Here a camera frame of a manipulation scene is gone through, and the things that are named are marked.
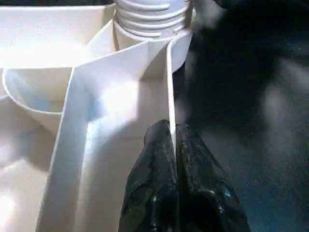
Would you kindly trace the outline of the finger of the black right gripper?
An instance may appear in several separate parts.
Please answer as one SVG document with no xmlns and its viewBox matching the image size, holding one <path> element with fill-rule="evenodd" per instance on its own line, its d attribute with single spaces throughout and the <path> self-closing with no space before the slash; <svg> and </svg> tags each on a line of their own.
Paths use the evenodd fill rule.
<svg viewBox="0 0 309 232">
<path fill-rule="evenodd" d="M 242 9 L 251 5 L 250 0 L 215 0 L 215 3 L 223 9 Z"/>
</svg>

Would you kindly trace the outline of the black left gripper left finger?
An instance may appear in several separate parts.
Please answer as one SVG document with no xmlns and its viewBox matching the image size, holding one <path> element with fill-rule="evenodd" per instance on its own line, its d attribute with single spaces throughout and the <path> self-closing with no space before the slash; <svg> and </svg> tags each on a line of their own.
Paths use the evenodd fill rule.
<svg viewBox="0 0 309 232">
<path fill-rule="evenodd" d="M 178 180 L 169 121 L 151 125 L 126 183 L 120 232 L 175 232 Z"/>
</svg>

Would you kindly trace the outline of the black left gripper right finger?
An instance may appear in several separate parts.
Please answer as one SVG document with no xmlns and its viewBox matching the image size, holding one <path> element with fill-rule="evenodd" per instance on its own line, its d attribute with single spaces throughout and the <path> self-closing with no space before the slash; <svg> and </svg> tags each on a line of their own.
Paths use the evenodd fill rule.
<svg viewBox="0 0 309 232">
<path fill-rule="evenodd" d="M 176 126 L 179 228 L 182 232 L 249 232 L 246 213 L 227 172 L 185 124 Z"/>
</svg>

